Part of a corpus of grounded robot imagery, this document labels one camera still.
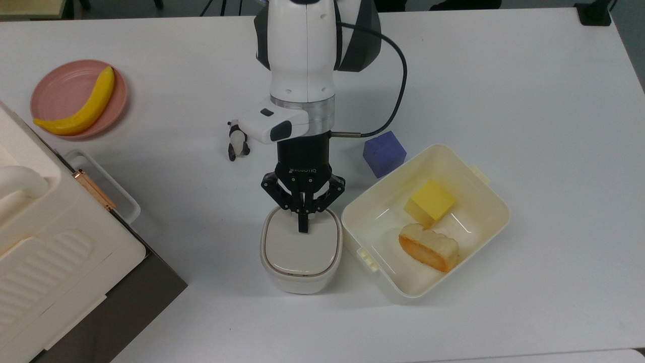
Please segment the panda figurine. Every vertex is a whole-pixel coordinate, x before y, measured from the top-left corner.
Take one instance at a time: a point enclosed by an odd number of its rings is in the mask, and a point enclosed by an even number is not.
[[[228,122],[228,137],[230,143],[228,144],[228,158],[234,161],[237,155],[248,155],[251,149],[248,148],[248,136],[240,129],[237,120]]]

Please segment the yellow sponge cube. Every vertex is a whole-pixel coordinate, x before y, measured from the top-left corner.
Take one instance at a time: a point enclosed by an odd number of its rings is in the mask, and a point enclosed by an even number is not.
[[[425,229],[441,219],[455,203],[450,193],[436,181],[423,185],[406,203],[404,210]]]

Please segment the container lid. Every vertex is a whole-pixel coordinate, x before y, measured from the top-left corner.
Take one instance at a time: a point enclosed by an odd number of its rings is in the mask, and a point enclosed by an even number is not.
[[[309,221],[309,233],[298,232],[298,220],[290,211],[279,209],[267,218],[263,253],[278,272],[312,276],[329,269],[339,253],[341,226],[328,212],[316,213]]]

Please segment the banana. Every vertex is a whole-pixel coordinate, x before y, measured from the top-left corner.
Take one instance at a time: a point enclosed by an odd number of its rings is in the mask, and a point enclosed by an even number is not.
[[[92,126],[103,113],[110,96],[112,96],[113,89],[114,71],[112,67],[106,67],[96,79],[90,98],[78,112],[70,117],[53,121],[34,119],[34,124],[55,135],[71,136],[79,134]]]

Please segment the purple foam cube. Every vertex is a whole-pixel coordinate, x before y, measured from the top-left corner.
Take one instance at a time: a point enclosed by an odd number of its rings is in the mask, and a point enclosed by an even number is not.
[[[392,131],[365,141],[363,158],[377,178],[389,174],[403,164],[407,153]]]

